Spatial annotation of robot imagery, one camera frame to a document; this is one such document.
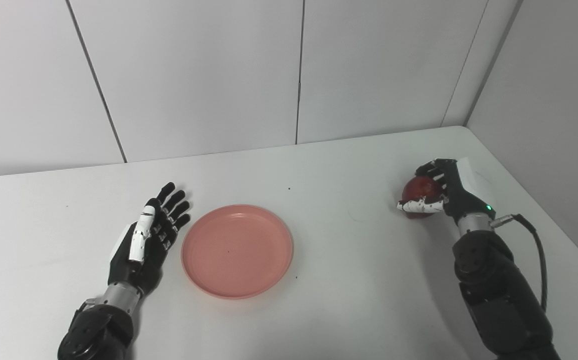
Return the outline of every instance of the pink plate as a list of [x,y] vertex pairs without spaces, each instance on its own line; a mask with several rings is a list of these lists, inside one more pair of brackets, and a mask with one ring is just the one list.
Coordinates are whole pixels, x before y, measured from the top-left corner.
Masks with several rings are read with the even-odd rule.
[[193,224],[181,258],[184,272],[202,291],[244,299],[273,287],[293,253],[291,234],[276,215],[252,205],[229,205]]

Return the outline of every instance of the robotic arm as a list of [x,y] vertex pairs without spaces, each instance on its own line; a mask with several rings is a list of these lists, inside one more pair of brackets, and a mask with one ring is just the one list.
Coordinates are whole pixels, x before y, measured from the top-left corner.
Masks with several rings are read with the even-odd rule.
[[58,360],[123,360],[134,339],[132,315],[139,301],[154,291],[168,250],[186,225],[186,194],[173,182],[151,198],[138,221],[119,239],[111,259],[108,286],[100,299],[76,310],[58,347]]
[[[436,159],[420,166],[417,176],[429,176],[442,186],[439,202],[401,202],[405,212],[440,212],[451,216],[460,230],[453,246],[454,271],[460,292],[484,345],[499,360],[560,360],[552,344],[547,319],[547,278],[536,229],[522,215],[495,219],[489,183],[468,159]],[[542,304],[529,287],[503,239],[494,232],[516,220],[534,235],[541,255]]]

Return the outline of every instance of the red apple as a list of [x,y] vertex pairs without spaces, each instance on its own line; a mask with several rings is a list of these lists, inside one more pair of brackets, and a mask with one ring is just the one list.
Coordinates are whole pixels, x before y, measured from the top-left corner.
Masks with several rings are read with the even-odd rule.
[[[440,200],[443,193],[440,184],[429,176],[416,176],[409,180],[402,189],[402,201],[420,200],[426,196],[427,203],[435,203]],[[419,212],[406,212],[409,219],[423,219],[433,214],[423,214]]]

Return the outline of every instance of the white wall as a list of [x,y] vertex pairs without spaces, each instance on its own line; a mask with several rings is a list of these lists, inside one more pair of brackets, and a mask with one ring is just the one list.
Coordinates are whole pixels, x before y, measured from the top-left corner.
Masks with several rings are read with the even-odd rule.
[[468,127],[578,246],[578,1],[522,3]]
[[0,0],[0,175],[117,162],[65,2]]
[[298,142],[438,127],[461,72],[472,78],[458,89],[450,125],[462,125],[513,1],[489,8],[487,35],[463,69],[486,5],[307,0]]
[[302,0],[74,0],[130,162],[294,144]]
[[[462,123],[514,0],[74,0],[129,161]],[[298,119],[299,77],[302,80]],[[0,0],[0,174],[120,162],[63,0]]]

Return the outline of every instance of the white table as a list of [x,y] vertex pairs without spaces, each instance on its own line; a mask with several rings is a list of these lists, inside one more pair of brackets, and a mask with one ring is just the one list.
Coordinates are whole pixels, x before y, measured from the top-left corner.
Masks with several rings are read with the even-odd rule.
[[[269,291],[222,300],[184,275],[182,232],[138,314],[136,360],[492,359],[453,274],[456,226],[394,209],[435,157],[469,157],[499,213],[538,228],[554,344],[578,359],[578,249],[469,130],[447,127],[0,177],[0,360],[56,358],[74,310],[106,288],[119,232],[170,180],[190,194],[195,220],[236,203],[271,210],[295,253]],[[515,224],[498,233],[538,291],[531,236]]]

